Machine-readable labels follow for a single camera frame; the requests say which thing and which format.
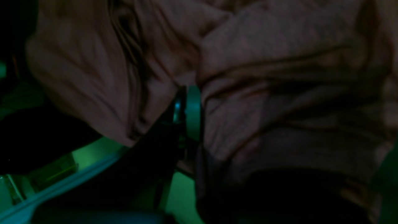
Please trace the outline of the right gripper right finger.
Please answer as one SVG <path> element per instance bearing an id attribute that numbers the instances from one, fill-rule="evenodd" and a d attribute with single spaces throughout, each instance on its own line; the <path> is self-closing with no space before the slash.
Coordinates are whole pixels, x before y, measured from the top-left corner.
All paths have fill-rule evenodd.
<path id="1" fill-rule="evenodd" d="M 201 92 L 197 86 L 189 86 L 186 98 L 187 159 L 193 160 L 202 139 Z"/>

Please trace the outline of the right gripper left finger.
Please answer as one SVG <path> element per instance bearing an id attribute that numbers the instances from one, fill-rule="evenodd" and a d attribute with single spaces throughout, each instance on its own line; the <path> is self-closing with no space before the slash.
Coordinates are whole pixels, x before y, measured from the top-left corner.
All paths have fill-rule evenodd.
<path id="1" fill-rule="evenodd" d="M 121 158 L 78 187 L 44 202 L 33 224 L 175 224 L 158 210 L 164 184 L 184 155 L 186 88 L 177 91 L 166 111 Z"/>

